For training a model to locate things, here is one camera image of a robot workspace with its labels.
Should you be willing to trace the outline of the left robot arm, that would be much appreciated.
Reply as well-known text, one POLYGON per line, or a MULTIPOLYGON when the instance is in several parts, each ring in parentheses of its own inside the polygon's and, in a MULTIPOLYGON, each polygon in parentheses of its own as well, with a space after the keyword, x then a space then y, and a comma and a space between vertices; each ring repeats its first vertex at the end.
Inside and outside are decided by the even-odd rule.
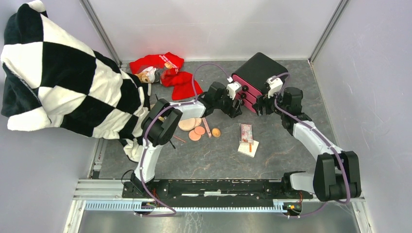
POLYGON ((191 101, 168 102, 159 99, 140 124, 143 139, 137 150, 138 166, 131 176, 135 193, 141 198, 151 195, 153 185, 150 181, 155 177, 155 166, 160 152, 171 140, 180 121, 204 118, 216 109, 231 118, 241 115, 242 101, 236 98, 241 89, 238 82, 227 85, 213 82, 206 92, 191 101))

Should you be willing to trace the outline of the small tan beauty sponge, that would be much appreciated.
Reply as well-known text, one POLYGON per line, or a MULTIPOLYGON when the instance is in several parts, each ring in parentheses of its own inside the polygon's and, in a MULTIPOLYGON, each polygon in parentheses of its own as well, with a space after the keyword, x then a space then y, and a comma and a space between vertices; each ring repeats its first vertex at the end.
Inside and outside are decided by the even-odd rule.
POLYGON ((220 131, 218 128, 213 128, 213 129, 211 130, 211 133, 212 133, 212 135, 213 135, 214 137, 216 137, 216 138, 218 138, 218 137, 221 136, 221 131, 220 131))

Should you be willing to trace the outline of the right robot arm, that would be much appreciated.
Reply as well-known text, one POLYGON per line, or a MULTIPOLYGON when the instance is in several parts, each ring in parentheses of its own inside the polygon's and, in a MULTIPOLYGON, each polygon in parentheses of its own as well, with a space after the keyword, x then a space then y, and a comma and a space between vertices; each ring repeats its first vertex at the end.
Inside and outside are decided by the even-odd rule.
POLYGON ((300 141, 316 160, 313 173, 286 172, 282 178, 281 193, 287 198, 300 191, 314 194, 318 200, 347 203, 361 196, 361 178, 358 155, 334 145, 303 112, 303 91, 287 87, 282 94, 259 96, 255 108, 259 113, 276 113, 282 126, 300 141))

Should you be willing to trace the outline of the large beige powder puff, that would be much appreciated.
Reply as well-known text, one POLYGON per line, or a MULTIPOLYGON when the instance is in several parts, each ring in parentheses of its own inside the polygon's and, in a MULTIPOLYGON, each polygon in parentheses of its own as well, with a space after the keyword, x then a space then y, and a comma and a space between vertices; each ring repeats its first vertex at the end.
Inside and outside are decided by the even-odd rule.
POLYGON ((181 120, 178 123, 178 127, 179 129, 183 131, 191 131, 192 129, 196 127, 196 118, 189 118, 189 119, 181 120))

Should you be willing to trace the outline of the black pink drawer organizer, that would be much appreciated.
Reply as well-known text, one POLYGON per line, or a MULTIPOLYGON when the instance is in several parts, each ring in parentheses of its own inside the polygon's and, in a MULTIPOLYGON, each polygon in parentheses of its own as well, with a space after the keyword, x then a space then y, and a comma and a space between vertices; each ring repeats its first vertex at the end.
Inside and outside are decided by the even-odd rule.
POLYGON ((235 70, 231 77, 242 85, 235 99, 242 101, 243 106, 256 113, 256 97, 267 95, 266 80, 280 78, 285 83, 288 70, 280 63, 258 52, 235 70))

